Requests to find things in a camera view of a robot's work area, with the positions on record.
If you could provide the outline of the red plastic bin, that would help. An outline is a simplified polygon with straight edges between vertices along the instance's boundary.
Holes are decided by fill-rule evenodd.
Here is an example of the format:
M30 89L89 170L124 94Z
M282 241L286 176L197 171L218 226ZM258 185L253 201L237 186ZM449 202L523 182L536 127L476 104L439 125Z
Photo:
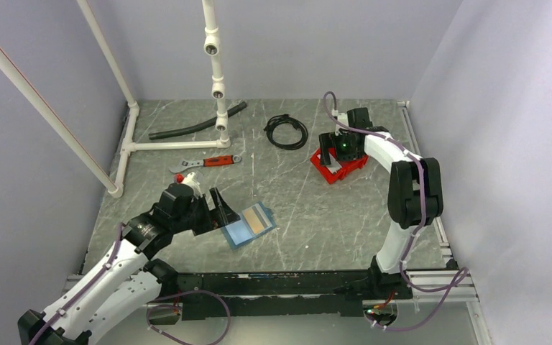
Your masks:
M358 160L352 160L348 162L338 161L335 157L334 148L328 149L329 157L331 160L331 165L322 166L320 165L321 150L317 149L315 153L311 156L310 162L317 169L318 173L324 178L328 184L333 184L339 180L343 180L347 175L354 172L355 170L362 169L369 157L367 155L363 156Z

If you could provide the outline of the blue card holder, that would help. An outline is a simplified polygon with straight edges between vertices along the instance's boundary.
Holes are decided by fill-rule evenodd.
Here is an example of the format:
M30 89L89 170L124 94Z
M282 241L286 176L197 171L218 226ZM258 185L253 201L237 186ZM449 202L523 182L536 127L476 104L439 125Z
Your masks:
M240 219L221 229L230 248L236 250L277 227L273 212L263 202L238 213Z

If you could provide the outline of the gold credit card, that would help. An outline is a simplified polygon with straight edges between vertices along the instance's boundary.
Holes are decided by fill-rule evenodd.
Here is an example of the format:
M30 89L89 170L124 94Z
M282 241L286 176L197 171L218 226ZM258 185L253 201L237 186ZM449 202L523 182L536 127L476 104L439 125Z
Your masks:
M274 226L272 219L261 203L256 203L245 209L241 214L254 236L259 236Z

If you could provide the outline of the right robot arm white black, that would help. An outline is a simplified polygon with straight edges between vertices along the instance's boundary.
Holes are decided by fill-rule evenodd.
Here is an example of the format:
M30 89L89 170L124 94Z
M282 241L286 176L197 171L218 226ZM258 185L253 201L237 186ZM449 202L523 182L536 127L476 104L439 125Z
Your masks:
M319 136L315 163L323 175L337 175L346 163L362 158L377 161L390 175L387 208L391 223L375 256L380 271L367 279L370 294L385 298L395 289L391 274L405 269L416 236L443 212L440 166L436 159L413 153L386 129L374 126L366 108L345 114L331 109L327 114L336 128Z

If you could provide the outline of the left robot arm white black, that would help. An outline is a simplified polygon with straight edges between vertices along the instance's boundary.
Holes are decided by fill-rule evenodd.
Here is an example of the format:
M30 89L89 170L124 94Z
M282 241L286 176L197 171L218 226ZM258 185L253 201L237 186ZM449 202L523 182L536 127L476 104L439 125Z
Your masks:
M240 222L217 188L209 192L213 208L190 178L172 183L148 211L120 224L110 249L80 281L44 310L20 317L21 343L94 344L140 306L195 293L181 289L178 272L156 256L179 233L198 236Z

